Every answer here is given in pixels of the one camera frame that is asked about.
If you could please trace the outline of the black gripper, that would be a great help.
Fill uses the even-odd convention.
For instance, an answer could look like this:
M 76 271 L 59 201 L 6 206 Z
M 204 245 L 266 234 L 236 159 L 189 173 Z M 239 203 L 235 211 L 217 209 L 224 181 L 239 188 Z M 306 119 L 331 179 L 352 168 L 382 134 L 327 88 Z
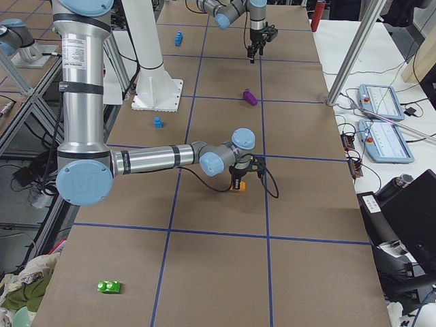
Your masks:
M 232 177 L 232 190 L 240 190 L 240 180 L 251 171 L 251 164 L 236 164 L 228 168 Z
M 266 44 L 266 36 L 267 32 L 265 29 L 255 30 L 250 29 L 250 46 L 247 47 L 247 57 L 249 58 L 250 63 L 255 63 L 255 55 L 256 55 L 256 48 L 259 48 L 259 55 L 263 56 L 264 54 L 264 47 Z

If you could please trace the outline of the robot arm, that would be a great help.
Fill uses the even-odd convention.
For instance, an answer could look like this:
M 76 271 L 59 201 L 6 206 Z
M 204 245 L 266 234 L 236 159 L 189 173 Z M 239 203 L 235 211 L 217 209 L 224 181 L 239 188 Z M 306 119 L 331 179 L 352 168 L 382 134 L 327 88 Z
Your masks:
M 70 204 L 102 201 L 114 177 L 169 170 L 199 164 L 208 176 L 230 166 L 246 166 L 255 135 L 237 129 L 219 146 L 205 142 L 124 151 L 110 150 L 104 141 L 104 42 L 109 39 L 111 1 L 54 1 L 53 26 L 62 39 L 64 140 L 57 150 L 56 186 Z M 155 16 L 150 1 L 124 1 L 123 9 L 138 60 L 136 110 L 174 112 L 183 81 L 164 67 Z
M 221 30 L 229 28 L 243 14 L 246 22 L 243 32 L 243 44 L 250 63 L 255 63 L 255 56 L 262 56 L 267 43 L 273 41 L 278 30 L 266 21 L 267 1 L 230 1 L 223 4 L 214 0 L 196 1 L 199 12 L 212 16 Z

